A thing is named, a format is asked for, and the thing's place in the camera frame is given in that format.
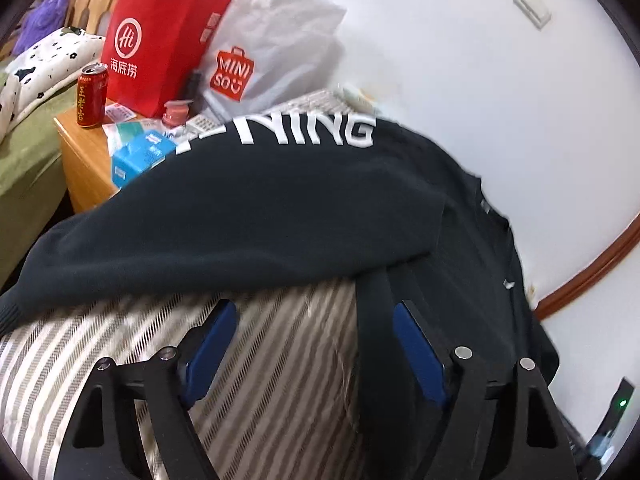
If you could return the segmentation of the white Miniso plastic bag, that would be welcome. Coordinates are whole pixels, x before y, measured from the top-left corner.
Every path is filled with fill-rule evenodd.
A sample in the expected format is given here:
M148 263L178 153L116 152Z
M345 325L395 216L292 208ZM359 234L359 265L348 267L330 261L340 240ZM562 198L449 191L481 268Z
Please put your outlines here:
M198 102L215 122L307 93L346 10L329 0L232 0L198 71Z

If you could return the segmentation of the wooden bedside table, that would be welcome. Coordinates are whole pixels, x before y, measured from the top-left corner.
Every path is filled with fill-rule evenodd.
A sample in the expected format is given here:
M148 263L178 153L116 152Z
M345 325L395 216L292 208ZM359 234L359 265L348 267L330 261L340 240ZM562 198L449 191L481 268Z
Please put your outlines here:
M60 139L68 194L76 214L93 209L111 198L117 188L111 177L111 157L101 126L82 128L76 108L53 118Z

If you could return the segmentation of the blue tissue pack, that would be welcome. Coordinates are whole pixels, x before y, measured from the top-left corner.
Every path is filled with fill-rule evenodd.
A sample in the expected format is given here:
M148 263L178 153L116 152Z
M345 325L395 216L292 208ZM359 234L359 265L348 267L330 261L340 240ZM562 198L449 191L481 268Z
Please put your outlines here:
M123 188L140 174L159 164L177 145L155 130L134 136L111 157L112 182Z

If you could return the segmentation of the pink lidded bottle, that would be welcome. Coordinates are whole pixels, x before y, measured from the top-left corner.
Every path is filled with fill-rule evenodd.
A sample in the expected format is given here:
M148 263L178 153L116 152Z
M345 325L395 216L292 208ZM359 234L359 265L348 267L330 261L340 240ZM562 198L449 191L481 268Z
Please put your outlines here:
M189 119L192 103L192 100L167 101L162 117L163 125L168 129L184 125Z

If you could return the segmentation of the striped beige quilt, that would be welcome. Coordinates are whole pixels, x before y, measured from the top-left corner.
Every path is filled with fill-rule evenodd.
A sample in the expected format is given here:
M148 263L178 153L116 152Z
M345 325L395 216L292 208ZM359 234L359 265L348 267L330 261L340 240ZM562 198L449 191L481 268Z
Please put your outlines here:
M1 338L29 479L363 479L357 287L119 292Z

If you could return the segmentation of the green bed sheet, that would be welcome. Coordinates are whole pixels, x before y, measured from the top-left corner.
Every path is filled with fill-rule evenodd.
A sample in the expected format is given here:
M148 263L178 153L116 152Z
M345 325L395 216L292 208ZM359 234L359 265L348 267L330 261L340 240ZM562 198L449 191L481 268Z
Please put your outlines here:
M54 116L75 105L76 86L58 90L1 142L1 281L6 282L66 192Z

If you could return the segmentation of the purple plush item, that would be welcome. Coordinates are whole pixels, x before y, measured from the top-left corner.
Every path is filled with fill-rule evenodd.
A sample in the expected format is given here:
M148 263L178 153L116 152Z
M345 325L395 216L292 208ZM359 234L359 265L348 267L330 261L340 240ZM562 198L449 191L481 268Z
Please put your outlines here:
M25 50L47 37L64 24L68 0L43 0L28 14L20 36L14 44L12 54L22 54Z

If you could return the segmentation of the white spotted pillow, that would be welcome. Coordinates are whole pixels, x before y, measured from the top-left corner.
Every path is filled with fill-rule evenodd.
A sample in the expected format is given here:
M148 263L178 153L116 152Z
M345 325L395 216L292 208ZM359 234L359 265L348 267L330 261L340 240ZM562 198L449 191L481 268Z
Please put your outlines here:
M20 54L1 86L1 140L35 108L75 82L82 69L99 62L105 37L62 27Z

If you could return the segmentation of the brown wooden door frame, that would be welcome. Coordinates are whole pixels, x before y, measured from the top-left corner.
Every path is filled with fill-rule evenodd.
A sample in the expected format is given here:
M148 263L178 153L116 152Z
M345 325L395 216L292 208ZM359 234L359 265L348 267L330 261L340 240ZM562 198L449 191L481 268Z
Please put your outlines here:
M635 216L614 242L570 280L542 298L535 309L538 320L550 318L588 292L618 266L639 244L640 219Z

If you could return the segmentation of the black long-sleeve sweatshirt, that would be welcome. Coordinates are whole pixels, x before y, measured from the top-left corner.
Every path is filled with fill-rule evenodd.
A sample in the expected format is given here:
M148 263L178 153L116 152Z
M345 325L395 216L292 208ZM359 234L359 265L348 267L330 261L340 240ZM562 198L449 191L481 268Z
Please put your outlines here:
M37 314L119 292L265 289L350 278L367 477L414 479L442 410L394 335L411 301L506 382L560 359L525 295L508 220L437 144L366 115L238 117L178 145L38 240L1 299L1 338Z

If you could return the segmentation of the white wall switch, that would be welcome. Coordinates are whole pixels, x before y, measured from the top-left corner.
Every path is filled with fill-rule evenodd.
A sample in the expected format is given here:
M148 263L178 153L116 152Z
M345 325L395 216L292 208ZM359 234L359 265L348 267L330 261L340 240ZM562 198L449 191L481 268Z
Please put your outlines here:
M536 29L541 30L552 18L552 13L542 0L512 0L531 21Z

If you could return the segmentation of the red drink can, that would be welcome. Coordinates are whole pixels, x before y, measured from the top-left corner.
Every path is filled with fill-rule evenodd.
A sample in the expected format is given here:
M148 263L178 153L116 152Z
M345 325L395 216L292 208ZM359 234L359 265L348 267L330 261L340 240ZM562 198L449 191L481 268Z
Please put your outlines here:
M108 69L103 63L84 67L77 81L76 120L82 128L98 126L104 118Z

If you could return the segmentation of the red paper shopping bag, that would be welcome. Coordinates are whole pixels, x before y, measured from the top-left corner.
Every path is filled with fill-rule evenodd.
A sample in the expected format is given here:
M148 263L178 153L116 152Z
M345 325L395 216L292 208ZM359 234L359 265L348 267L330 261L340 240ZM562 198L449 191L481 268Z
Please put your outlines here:
M101 62L107 99L144 117L183 95L232 0L117 0Z

